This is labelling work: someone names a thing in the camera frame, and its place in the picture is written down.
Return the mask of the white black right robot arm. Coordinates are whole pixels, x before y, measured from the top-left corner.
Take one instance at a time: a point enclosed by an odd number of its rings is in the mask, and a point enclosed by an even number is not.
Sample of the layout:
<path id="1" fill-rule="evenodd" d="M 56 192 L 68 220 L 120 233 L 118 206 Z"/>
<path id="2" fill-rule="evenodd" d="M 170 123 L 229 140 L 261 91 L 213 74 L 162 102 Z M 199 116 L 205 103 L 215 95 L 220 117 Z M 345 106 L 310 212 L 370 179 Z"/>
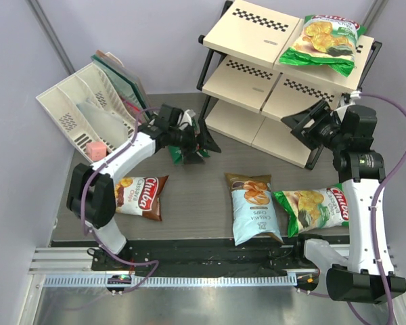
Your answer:
<path id="1" fill-rule="evenodd" d="M 348 257 L 325 240 L 303 236 L 292 250 L 293 262 L 315 264 L 324 277 L 320 284 L 334 301 L 389 303 L 405 293 L 406 280 L 396 276 L 386 245 L 382 200 L 389 178 L 382 155 L 371 148 L 376 111 L 356 104 L 332 110 L 320 100 L 281 121 L 306 147 L 332 152 L 348 213 Z"/>

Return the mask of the light blue cassava chips bag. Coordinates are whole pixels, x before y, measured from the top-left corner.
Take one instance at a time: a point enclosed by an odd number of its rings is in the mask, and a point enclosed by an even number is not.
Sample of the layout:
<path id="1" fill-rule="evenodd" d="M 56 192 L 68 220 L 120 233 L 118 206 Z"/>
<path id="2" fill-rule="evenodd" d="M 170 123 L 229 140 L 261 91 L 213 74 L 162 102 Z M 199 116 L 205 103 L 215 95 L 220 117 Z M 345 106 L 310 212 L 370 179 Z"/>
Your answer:
<path id="1" fill-rule="evenodd" d="M 239 246 L 255 236 L 270 236 L 282 243 L 270 175 L 226 173 L 233 207 L 233 240 Z"/>

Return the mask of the dark green onion chips bag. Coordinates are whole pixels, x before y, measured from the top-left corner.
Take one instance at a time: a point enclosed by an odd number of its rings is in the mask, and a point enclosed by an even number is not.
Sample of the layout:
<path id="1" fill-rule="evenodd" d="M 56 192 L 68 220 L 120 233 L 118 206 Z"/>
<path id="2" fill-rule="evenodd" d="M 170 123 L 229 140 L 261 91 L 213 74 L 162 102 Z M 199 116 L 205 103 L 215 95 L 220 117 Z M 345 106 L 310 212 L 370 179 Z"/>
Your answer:
<path id="1" fill-rule="evenodd" d="M 168 151 L 170 153 L 174 165 L 184 165 L 181 149 L 179 147 L 169 146 Z M 207 150 L 200 149 L 200 154 L 204 157 L 204 159 L 210 157 Z"/>

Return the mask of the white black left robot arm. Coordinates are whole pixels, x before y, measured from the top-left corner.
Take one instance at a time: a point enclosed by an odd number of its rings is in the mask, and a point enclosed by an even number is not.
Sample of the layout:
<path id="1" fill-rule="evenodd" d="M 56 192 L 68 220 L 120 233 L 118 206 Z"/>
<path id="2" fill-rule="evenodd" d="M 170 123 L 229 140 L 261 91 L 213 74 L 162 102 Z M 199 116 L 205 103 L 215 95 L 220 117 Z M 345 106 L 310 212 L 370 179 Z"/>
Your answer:
<path id="1" fill-rule="evenodd" d="M 186 163 L 202 163 L 200 150 L 220 153 L 203 119 L 194 120 L 194 111 L 161 105 L 150 121 L 138 124 L 130 139 L 107 157 L 73 172 L 66 206 L 81 221 L 83 231 L 91 231 L 107 262 L 117 270 L 125 269 L 131 260 L 129 241 L 115 221 L 114 189 L 132 169 L 159 150 L 176 146 Z"/>

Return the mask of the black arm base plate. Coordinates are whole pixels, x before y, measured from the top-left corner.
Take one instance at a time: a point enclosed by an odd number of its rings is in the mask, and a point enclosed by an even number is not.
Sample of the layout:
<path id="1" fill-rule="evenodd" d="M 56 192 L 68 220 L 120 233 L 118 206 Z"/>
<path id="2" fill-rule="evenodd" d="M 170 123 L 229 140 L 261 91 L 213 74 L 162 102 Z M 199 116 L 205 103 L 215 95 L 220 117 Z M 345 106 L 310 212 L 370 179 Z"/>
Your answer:
<path id="1" fill-rule="evenodd" d="M 300 242 L 280 244 L 253 238 L 235 246 L 231 239 L 136 240 L 129 242 L 130 261 L 90 248 L 91 269 L 106 272 L 111 292 L 136 288 L 204 286 L 293 286 L 324 297 L 317 285 L 322 275 L 300 256 Z"/>

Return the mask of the brown Chuba cassava chips bag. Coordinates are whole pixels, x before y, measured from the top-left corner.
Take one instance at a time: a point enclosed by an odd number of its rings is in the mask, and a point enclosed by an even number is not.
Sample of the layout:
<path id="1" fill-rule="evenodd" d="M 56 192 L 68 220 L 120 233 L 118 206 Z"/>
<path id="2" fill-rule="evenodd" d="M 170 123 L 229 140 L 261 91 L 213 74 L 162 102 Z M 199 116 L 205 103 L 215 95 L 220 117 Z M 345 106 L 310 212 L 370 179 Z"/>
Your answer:
<path id="1" fill-rule="evenodd" d="M 160 195 L 168 175 L 163 177 L 126 177 L 114 189 L 116 212 L 162 221 Z"/>

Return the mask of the green Chuba cassava chips bag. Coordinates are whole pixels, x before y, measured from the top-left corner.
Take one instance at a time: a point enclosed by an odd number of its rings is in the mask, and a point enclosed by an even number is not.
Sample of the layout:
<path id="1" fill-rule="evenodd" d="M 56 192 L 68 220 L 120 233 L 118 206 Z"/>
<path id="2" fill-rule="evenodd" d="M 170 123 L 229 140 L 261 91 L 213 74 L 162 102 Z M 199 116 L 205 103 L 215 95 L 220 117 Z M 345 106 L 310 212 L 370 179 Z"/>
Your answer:
<path id="1" fill-rule="evenodd" d="M 355 67 L 359 37 L 366 28 L 354 20 L 333 15 L 309 15 L 299 37 L 279 63 L 291 66 L 329 66 L 344 77 Z"/>

